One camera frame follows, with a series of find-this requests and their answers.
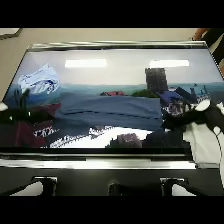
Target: tree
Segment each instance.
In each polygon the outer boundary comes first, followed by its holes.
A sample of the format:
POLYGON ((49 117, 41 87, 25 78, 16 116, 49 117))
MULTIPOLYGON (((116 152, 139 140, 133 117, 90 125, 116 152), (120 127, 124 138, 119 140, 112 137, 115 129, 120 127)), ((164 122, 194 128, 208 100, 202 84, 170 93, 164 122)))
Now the tree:
POLYGON ((152 92, 150 89, 143 89, 136 91, 132 94, 132 96, 138 97, 148 97, 148 98, 159 98, 155 93, 152 92))

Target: beige floor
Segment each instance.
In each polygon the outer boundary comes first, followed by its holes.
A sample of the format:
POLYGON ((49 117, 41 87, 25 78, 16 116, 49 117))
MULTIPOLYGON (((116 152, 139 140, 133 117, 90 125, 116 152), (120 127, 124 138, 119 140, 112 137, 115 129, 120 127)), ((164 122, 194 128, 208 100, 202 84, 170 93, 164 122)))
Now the beige floor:
POLYGON ((0 99, 26 50, 33 43, 99 40, 188 40, 195 28, 24 28, 19 37, 0 40, 0 99))

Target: dark blue cloth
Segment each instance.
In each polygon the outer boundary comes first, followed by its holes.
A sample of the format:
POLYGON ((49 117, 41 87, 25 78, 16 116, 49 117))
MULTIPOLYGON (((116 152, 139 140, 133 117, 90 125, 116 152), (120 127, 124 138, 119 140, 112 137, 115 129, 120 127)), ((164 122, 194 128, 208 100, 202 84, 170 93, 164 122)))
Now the dark blue cloth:
POLYGON ((67 93, 61 97, 61 107, 55 118, 77 126, 117 126, 150 131, 159 130, 162 125, 160 99, 132 96, 67 93))

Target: display screen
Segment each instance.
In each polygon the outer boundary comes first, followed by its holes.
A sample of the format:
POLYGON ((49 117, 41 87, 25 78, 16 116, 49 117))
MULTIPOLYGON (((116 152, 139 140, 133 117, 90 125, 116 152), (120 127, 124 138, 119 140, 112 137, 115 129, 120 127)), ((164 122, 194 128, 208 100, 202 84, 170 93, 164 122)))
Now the display screen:
POLYGON ((1 132, 15 133, 10 144, 46 150, 186 153, 191 142, 181 130, 163 130, 163 115, 183 113, 185 102, 224 101, 223 79, 206 48, 27 52, 4 103, 21 108, 27 89, 26 109, 49 112, 53 119, 22 121, 20 128, 15 122, 15 130, 2 124, 1 132))

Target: crumpled light blue cloth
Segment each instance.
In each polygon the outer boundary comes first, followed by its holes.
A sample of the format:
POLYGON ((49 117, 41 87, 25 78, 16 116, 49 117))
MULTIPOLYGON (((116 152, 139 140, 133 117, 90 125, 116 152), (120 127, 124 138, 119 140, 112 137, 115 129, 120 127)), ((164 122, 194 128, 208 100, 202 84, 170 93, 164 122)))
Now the crumpled light blue cloth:
POLYGON ((18 84, 22 89, 22 93, 29 89, 30 93, 34 95, 45 91, 50 94, 59 87, 59 76, 53 67, 45 64, 32 74, 22 75, 18 80, 18 84))
POLYGON ((60 128, 75 126, 115 126, 157 131, 161 129, 159 98, 94 96, 66 93, 55 113, 60 128))

